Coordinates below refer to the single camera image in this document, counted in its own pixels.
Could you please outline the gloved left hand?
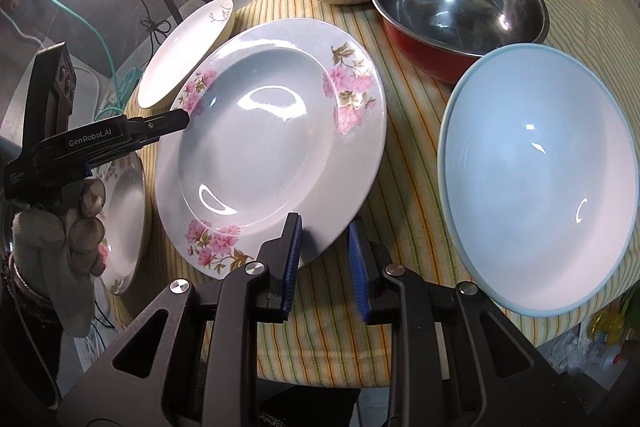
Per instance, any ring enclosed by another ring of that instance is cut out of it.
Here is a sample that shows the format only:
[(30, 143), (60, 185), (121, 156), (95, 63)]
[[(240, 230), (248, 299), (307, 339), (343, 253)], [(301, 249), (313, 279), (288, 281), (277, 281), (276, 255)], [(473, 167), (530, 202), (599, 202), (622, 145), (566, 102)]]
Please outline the gloved left hand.
[(99, 252), (105, 186), (85, 179), (70, 184), (70, 195), (74, 205), (62, 217), (29, 208), (13, 219), (14, 280), (27, 298), (54, 312), (67, 335), (82, 338), (94, 317), (93, 280), (105, 270)]

